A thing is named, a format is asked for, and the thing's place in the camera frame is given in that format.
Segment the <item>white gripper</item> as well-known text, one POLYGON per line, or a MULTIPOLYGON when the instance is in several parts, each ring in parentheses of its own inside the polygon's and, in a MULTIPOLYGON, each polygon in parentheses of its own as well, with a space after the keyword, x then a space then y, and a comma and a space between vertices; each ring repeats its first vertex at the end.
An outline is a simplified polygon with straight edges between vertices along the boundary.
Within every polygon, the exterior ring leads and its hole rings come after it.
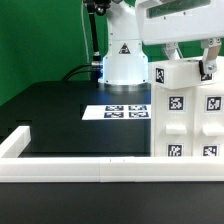
POLYGON ((224 0, 136 0, 135 13, 145 45, 166 43, 165 56, 178 60, 183 55, 177 42, 202 40, 200 74, 217 71, 222 41, 216 37, 224 37, 224 0))

